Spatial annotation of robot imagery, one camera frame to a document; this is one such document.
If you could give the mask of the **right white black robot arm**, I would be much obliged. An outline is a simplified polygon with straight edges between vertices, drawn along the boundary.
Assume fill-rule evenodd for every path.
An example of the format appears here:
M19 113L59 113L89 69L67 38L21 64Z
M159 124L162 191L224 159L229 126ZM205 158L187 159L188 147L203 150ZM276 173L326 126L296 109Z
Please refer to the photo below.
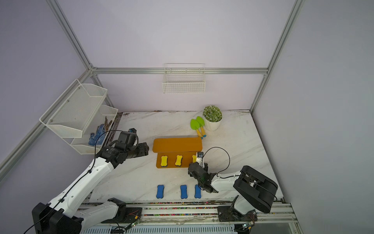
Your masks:
M188 174L195 178L201 189L207 193L237 192L238 197L233 202L233 208L242 215L252 210L268 214L276 199L277 183L247 165L238 172L219 176L217 173L208 173L195 162L188 167Z

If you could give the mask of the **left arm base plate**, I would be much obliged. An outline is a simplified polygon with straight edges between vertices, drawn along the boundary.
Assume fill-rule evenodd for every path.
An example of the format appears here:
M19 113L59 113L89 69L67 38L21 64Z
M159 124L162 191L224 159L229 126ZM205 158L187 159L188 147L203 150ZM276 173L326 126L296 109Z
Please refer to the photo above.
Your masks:
M114 218L104 220L102 223L134 223L136 216L141 217L142 210L140 207L122 207Z

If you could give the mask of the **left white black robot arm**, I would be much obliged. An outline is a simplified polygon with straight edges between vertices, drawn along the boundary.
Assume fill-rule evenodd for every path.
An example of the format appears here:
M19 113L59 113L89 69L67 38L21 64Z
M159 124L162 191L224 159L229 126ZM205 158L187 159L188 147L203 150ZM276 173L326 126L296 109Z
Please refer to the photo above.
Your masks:
M32 217L36 233L79 234L101 222L129 222L125 230L134 227L140 222L142 210L134 208L128 211L126 203L116 198L82 212L78 209L95 186L118 165L128 159L147 156L148 153L147 143L102 147L87 171L61 194L47 204L39 203L34 207Z

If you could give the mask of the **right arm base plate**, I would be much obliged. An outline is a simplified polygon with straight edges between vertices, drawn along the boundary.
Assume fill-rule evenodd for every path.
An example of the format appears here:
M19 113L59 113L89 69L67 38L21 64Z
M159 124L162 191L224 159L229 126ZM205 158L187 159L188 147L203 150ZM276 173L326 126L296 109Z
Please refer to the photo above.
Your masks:
M246 214L241 214L233 207L229 206L219 206L217 208L218 218L220 222L247 222L247 221L257 221L258 217L255 211L249 211Z

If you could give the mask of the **blue eraser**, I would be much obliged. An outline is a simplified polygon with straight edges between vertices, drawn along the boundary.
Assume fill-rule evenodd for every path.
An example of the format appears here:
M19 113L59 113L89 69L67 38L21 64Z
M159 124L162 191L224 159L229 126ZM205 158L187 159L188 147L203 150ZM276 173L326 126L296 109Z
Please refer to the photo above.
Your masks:
M194 194L195 199L201 199L202 198L201 191L202 191L201 187L198 184L196 184L195 185L195 194Z
M157 186L157 193L156 193L156 198L157 199L162 199L164 197L164 185L158 185Z
M180 191L181 191L181 199L187 199L188 198L187 185L181 185Z

